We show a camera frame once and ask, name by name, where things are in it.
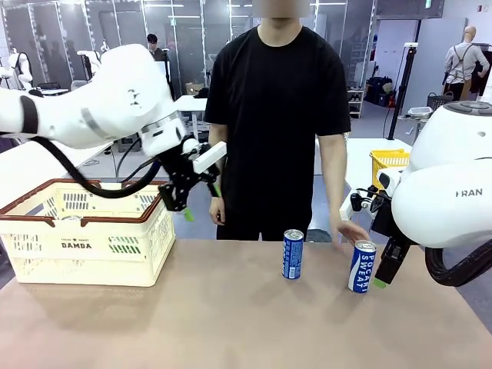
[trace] white plastic basket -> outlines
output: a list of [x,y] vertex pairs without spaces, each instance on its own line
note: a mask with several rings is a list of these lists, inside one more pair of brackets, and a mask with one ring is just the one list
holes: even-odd
[[172,216],[158,196],[163,183],[105,199],[56,179],[0,210],[0,237],[17,281],[154,285],[175,241]]

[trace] blue can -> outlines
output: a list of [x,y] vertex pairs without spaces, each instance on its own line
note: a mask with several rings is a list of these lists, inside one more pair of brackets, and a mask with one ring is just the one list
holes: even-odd
[[376,260],[376,245],[370,241],[357,241],[352,257],[351,273],[348,277],[348,287],[358,294],[365,294],[371,282],[374,261]]
[[282,275],[287,279],[298,279],[301,276],[303,243],[304,234],[301,231],[289,229],[284,233]]

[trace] person in background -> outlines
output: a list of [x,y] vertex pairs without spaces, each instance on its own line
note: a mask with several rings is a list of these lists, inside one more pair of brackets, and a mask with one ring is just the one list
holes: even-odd
[[480,47],[471,42],[477,34],[477,29],[468,26],[464,29],[464,41],[449,49],[444,62],[444,69],[447,73],[444,93],[453,92],[453,101],[460,101],[463,93],[464,84],[471,80],[477,62],[482,65],[482,71],[478,73],[483,78],[490,67],[489,62],[480,50]]
[[153,33],[147,35],[148,50],[151,52],[156,62],[166,62],[166,53],[157,47],[157,36]]
[[342,221],[347,148],[351,130],[344,66],[334,49],[299,18],[308,0],[258,0],[258,27],[237,37],[214,63],[204,120],[209,141],[227,142],[220,163],[222,197],[213,198],[219,240],[283,240],[311,222],[315,138],[330,201],[330,229],[338,247],[367,232]]

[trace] neck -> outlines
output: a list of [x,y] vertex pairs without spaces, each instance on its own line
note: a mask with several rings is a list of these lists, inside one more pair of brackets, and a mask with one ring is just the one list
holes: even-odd
[[266,45],[281,47],[293,42],[301,29],[298,18],[263,18],[258,35]]

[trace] can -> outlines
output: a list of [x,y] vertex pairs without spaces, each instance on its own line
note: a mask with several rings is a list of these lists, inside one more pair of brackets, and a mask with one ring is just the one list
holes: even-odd
[[370,241],[357,241],[352,257],[348,287],[358,294],[365,294],[371,282],[371,275],[376,259],[376,244]]
[[287,279],[298,279],[301,276],[303,243],[304,234],[301,231],[289,229],[284,233],[282,275]]

